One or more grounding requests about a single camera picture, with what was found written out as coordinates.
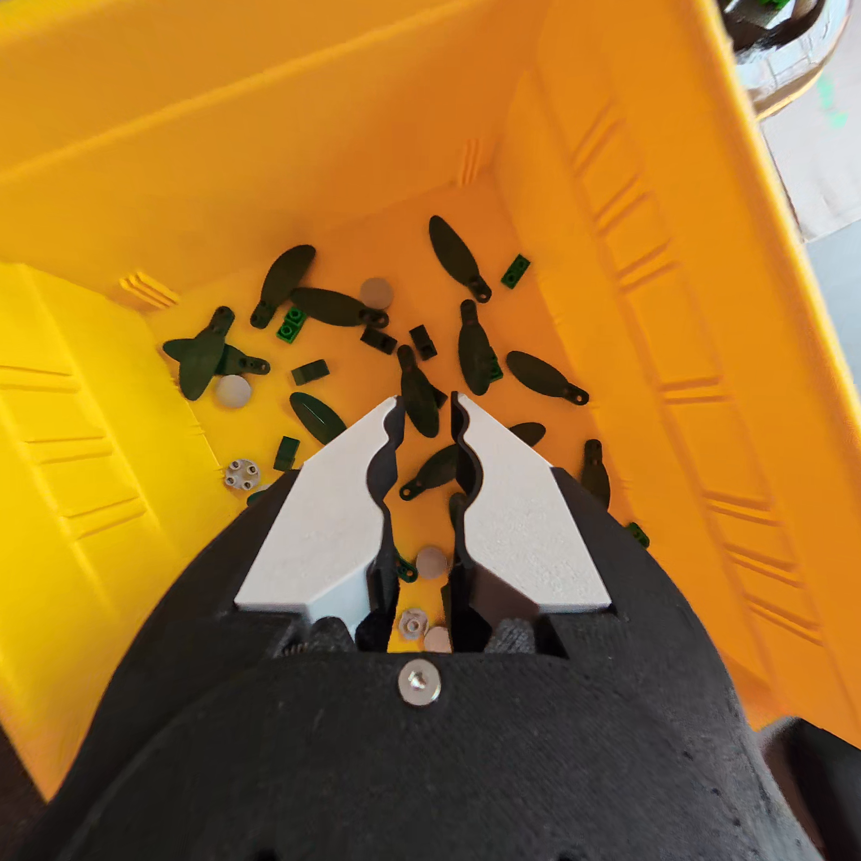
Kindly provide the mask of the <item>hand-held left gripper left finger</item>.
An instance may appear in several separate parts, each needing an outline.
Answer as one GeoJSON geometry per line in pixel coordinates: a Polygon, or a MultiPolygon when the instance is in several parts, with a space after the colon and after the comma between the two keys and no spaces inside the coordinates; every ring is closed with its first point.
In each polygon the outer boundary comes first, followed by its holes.
{"type": "Polygon", "coordinates": [[[382,401],[298,471],[234,599],[344,623],[360,650],[387,650],[400,596],[386,496],[398,479],[403,399],[382,401]]]}

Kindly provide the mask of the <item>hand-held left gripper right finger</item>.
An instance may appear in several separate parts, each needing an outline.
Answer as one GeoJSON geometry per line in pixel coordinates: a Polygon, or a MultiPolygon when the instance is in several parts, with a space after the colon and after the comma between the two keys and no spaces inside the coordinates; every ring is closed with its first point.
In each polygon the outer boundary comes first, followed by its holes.
{"type": "Polygon", "coordinates": [[[452,650],[482,651],[506,620],[532,634],[544,617],[610,609],[561,472],[464,393],[452,393],[451,434],[463,497],[449,506],[452,650]]]}

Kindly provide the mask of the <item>pile of dark green leaves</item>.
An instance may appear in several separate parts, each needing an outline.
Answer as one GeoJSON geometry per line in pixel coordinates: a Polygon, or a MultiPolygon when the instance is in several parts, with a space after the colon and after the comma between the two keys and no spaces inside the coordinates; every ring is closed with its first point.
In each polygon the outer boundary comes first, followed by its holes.
{"type": "MultiPolygon", "coordinates": [[[[461,304],[463,311],[462,339],[458,348],[461,367],[468,382],[479,383],[480,393],[490,384],[490,347],[481,339],[482,330],[476,317],[476,303],[485,304],[491,288],[479,272],[479,266],[459,234],[441,216],[429,220],[429,237],[441,266],[458,283],[465,286],[472,298],[461,304]]],[[[261,299],[251,317],[252,326],[264,328],[274,312],[286,300],[299,300],[299,308],[308,317],[333,326],[353,326],[361,323],[382,330],[382,310],[366,307],[353,297],[343,297],[331,291],[316,290],[300,285],[310,268],[316,251],[309,244],[296,245],[276,258],[266,274],[261,299]]],[[[429,458],[415,477],[400,488],[403,500],[413,500],[426,490],[441,487],[455,479],[457,446],[450,445],[429,458]]],[[[609,475],[603,461],[603,448],[597,439],[586,441],[581,484],[606,508],[610,501],[609,475]]]]}

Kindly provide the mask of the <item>yellow plastic bin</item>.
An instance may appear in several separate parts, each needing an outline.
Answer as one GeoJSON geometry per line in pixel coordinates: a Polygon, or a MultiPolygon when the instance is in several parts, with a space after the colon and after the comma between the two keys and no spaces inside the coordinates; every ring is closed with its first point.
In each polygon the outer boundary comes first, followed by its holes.
{"type": "Polygon", "coordinates": [[[602,443],[754,728],[858,747],[859,402],[754,116],[714,2],[2,2],[2,725],[37,798],[245,508],[225,466],[320,449],[294,392],[346,425],[400,394],[362,326],[252,326],[278,256],[386,278],[469,392],[433,215],[491,288],[481,407],[573,476],[602,443]]]}

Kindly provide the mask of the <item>lego bamboo model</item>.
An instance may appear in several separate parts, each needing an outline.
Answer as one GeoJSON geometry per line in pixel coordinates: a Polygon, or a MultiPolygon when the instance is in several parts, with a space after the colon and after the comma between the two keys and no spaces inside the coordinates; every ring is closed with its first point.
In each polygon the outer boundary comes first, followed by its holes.
{"type": "Polygon", "coordinates": [[[822,75],[852,1],[717,1],[736,70],[757,120],[779,113],[822,75]]]}

